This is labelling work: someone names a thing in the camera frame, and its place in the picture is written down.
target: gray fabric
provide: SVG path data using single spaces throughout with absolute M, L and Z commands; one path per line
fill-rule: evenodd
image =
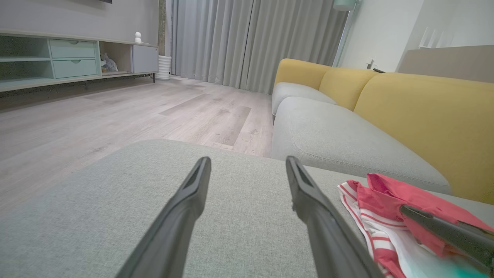
M 271 157 L 365 177 L 381 173 L 422 189 L 451 194 L 429 163 L 359 115 L 338 105 L 289 97 L 278 108 Z
M 305 97 L 313 100 L 336 104 L 336 102 L 332 98 L 309 86 L 288 82 L 279 82 L 273 89 L 273 115 L 276 116 L 278 106 L 283 101 L 283 99 L 289 96 Z
M 114 277 L 196 160 L 212 172 L 184 277 L 315 277 L 285 163 L 168 140 L 130 145 L 0 218 L 0 277 Z M 336 186 L 358 178 L 308 167 L 353 232 Z

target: white planter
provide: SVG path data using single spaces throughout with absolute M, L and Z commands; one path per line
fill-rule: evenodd
M 158 73 L 156 74 L 156 79 L 170 79 L 170 65 L 171 57 L 158 55 Z

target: white cabinet door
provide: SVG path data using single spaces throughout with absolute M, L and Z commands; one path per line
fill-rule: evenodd
M 152 46 L 132 46 L 133 72 L 158 72 L 158 48 Z

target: gray wall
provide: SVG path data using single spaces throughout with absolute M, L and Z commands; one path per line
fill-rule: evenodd
M 0 29 L 158 44 L 158 0 L 0 0 Z
M 397 72 L 494 83 L 494 46 L 408 50 Z

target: red cloth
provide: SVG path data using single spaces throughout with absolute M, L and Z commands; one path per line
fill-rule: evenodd
M 359 182 L 348 181 L 349 185 L 357 187 L 359 207 L 394 221 L 403 221 L 415 238 L 440 257 L 449 252 L 455 252 L 454 247 L 444 243 L 421 225 L 403 215 L 400 212 L 401 205 L 410 205 L 451 223 L 457 224 L 459 220 L 494 232 L 494 229 L 468 211 L 418 187 L 381 174 L 367 174 L 367 181 L 369 188 L 362 186 Z

